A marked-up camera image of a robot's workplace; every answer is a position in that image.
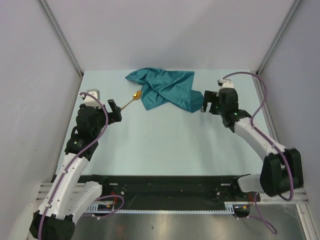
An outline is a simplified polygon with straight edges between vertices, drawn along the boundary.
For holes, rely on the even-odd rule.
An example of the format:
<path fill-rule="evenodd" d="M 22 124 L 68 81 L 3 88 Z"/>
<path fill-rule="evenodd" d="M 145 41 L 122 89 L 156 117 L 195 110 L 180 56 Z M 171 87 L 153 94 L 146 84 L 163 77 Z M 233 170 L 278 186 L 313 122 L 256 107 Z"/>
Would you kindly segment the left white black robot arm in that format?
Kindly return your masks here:
<path fill-rule="evenodd" d="M 108 125 L 122 120 L 121 108 L 108 100 L 111 112 L 95 98 L 79 106 L 76 126 L 64 150 L 59 173 L 38 209 L 33 214 L 31 235 L 37 240 L 70 240 L 76 224 L 94 201 L 116 201 L 106 177 L 91 175 L 80 192 L 72 197 L 82 172 L 89 164 Z"/>

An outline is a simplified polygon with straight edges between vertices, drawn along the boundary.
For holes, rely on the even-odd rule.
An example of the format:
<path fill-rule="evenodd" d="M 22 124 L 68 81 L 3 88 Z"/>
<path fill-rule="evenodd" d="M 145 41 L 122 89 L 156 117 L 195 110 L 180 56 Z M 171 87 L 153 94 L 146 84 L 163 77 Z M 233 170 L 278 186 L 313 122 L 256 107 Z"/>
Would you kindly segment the teal satin napkin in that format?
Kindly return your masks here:
<path fill-rule="evenodd" d="M 125 79 L 141 85 L 141 101 L 149 111 L 171 103 L 194 113 L 202 108 L 204 96 L 193 90 L 195 72 L 146 67 L 129 73 Z"/>

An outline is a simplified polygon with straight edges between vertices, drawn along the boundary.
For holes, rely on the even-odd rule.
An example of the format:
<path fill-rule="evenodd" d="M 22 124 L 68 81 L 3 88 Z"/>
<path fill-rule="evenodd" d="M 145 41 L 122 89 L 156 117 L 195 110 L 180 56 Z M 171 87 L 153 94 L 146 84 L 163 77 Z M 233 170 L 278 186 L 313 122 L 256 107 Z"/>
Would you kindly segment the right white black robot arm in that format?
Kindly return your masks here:
<path fill-rule="evenodd" d="M 286 201 L 293 199 L 294 190 L 304 184 L 300 152 L 286 148 L 255 126 L 252 116 L 239 109 L 234 88 L 205 91 L 201 111 L 221 116 L 223 125 L 245 140 L 263 162 L 260 174 L 241 176 L 230 188 L 235 200 L 242 201 L 249 192 L 264 192 Z"/>

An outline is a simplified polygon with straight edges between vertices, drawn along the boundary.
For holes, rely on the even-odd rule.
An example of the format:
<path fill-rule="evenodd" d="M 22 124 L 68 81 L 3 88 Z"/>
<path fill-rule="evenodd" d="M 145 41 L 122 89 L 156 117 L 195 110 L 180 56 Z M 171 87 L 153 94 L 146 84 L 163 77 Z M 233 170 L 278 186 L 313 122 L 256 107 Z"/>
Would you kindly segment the gold spoon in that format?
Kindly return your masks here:
<path fill-rule="evenodd" d="M 136 91 L 133 96 L 132 96 L 132 100 L 130 100 L 126 105 L 124 105 L 121 110 L 123 111 L 130 103 L 132 103 L 133 101 L 137 101 L 141 98 L 142 96 L 142 90 L 138 90 Z"/>

